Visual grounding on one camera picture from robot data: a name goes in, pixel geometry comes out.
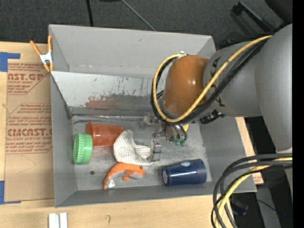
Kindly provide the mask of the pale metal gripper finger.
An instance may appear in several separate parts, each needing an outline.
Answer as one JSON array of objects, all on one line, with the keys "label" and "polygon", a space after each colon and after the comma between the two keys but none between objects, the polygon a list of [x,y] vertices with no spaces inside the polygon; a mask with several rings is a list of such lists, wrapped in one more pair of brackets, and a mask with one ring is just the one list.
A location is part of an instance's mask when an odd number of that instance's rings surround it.
[{"label": "pale metal gripper finger", "polygon": [[162,152],[162,145],[159,139],[154,139],[152,142],[150,161],[155,162],[159,161]]},{"label": "pale metal gripper finger", "polygon": [[153,128],[152,136],[161,136],[162,122],[155,116],[144,116],[143,117],[143,129],[150,127]]}]

